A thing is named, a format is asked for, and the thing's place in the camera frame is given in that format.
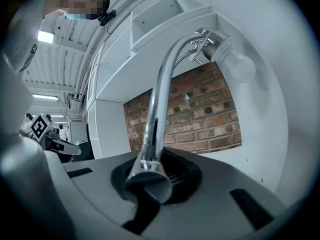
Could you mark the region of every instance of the white light bulb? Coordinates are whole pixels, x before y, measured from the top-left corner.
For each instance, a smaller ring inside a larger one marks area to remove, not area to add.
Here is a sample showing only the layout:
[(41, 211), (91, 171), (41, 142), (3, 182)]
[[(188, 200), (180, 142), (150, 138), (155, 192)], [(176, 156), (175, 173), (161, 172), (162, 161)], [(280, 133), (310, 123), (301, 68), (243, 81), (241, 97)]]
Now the white light bulb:
[(228, 53), (222, 62), (225, 63), (232, 77), (239, 83), (247, 83), (256, 75), (254, 62), (234, 49)]

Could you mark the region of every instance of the blue face mask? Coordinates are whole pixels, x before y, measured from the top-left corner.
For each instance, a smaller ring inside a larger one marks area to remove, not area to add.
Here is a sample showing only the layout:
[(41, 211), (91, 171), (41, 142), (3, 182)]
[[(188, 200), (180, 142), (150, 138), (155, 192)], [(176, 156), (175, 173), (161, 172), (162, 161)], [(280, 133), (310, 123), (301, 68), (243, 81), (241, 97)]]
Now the blue face mask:
[(70, 20), (87, 20), (87, 17), (85, 14), (69, 14), (69, 13), (64, 13), (64, 16), (66, 16)]

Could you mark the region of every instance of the ceiling light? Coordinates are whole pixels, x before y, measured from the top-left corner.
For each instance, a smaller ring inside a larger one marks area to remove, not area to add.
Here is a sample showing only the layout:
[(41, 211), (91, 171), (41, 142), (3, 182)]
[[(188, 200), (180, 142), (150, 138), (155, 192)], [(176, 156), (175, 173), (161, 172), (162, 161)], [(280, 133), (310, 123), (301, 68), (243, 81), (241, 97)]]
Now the ceiling light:
[(38, 40), (52, 44), (54, 41), (54, 34), (44, 31), (39, 31)]
[(32, 94), (33, 97), (39, 98), (39, 99), (48, 99), (48, 100), (58, 100), (57, 96), (49, 96), (49, 95), (40, 95), (40, 94)]

